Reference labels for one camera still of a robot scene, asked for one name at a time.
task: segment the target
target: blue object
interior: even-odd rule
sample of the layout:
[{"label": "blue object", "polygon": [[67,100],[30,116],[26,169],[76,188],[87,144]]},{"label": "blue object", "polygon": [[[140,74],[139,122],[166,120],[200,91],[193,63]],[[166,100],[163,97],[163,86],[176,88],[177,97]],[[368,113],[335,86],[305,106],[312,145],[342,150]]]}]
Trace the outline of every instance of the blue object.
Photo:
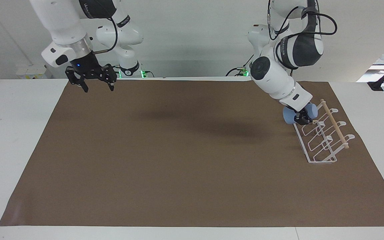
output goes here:
[{"label": "blue object", "polygon": [[287,107],[284,107],[284,109],[282,110],[282,115],[284,117],[284,121],[287,123],[287,124],[294,124],[296,123],[296,121],[294,121],[294,118],[296,117],[296,112],[287,108]]},{"label": "blue object", "polygon": [[308,105],[305,106],[305,109],[308,111],[308,116],[312,120],[318,117],[318,108],[315,104],[308,103]]}]

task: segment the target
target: white wall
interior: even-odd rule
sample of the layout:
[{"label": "white wall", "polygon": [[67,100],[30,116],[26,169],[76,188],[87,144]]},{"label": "white wall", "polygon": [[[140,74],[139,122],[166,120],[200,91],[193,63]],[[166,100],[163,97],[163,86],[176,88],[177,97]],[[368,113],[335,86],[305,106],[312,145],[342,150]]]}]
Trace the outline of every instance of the white wall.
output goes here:
[{"label": "white wall", "polygon": [[[145,32],[138,59],[156,76],[222,76],[252,55],[247,32],[264,23],[266,0],[125,0],[132,19]],[[384,52],[384,1],[320,0],[321,11],[337,20],[339,32],[325,36],[325,53],[312,67],[294,73],[298,80],[356,81]],[[81,20],[91,36],[106,20]],[[0,0],[1,26],[34,64],[50,36],[28,0]],[[328,20],[323,30],[331,30]],[[104,49],[96,41],[95,49]],[[15,78],[15,65],[27,64],[15,44],[0,34],[0,78]],[[99,56],[115,64],[112,53]],[[64,68],[52,70],[64,77]]]}]

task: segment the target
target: white table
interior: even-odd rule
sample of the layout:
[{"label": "white table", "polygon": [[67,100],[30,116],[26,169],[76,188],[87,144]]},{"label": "white table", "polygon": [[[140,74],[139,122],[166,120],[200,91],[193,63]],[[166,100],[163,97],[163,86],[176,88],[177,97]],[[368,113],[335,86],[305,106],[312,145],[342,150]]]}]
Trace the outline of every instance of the white table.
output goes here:
[{"label": "white table", "polygon": [[[181,80],[236,81],[245,78]],[[67,83],[66,79],[0,80],[0,218]],[[384,94],[365,83],[331,86],[384,178]],[[0,227],[0,239],[384,239],[380,228]]]}]

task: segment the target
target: dish rack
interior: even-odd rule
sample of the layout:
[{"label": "dish rack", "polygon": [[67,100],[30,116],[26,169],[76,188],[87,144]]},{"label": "dish rack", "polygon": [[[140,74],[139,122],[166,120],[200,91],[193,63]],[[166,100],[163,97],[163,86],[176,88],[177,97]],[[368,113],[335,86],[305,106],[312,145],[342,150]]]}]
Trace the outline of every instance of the dish rack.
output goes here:
[{"label": "dish rack", "polygon": [[[325,111],[318,120],[314,120],[310,125],[300,126],[300,128],[295,123],[294,129],[309,163],[326,164],[337,162],[336,154],[343,149],[349,149],[348,142],[354,139],[355,135],[343,135],[340,128],[345,126],[346,122],[336,122],[333,113],[337,113],[339,110],[336,108],[329,109],[324,99],[321,99],[321,103],[317,108],[318,110],[323,108]],[[310,138],[310,140],[305,144],[303,138]]]}]

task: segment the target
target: wooden rod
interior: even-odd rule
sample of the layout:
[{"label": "wooden rod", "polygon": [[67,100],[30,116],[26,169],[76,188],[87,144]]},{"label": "wooden rod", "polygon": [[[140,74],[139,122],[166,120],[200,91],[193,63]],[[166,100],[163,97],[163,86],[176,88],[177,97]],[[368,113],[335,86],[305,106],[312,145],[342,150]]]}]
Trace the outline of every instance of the wooden rod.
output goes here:
[{"label": "wooden rod", "polygon": [[324,99],[321,99],[321,103],[322,103],[325,111],[327,112],[328,117],[329,117],[331,123],[333,124],[334,128],[336,129],[337,135],[339,135],[339,138],[342,141],[342,144],[346,143],[345,144],[345,149],[349,149],[349,144],[346,142],[346,139],[343,136],[342,131],[340,130],[339,126],[337,126],[337,122],[334,119],[333,114],[331,114],[330,109],[327,106],[327,103],[324,101]]}]

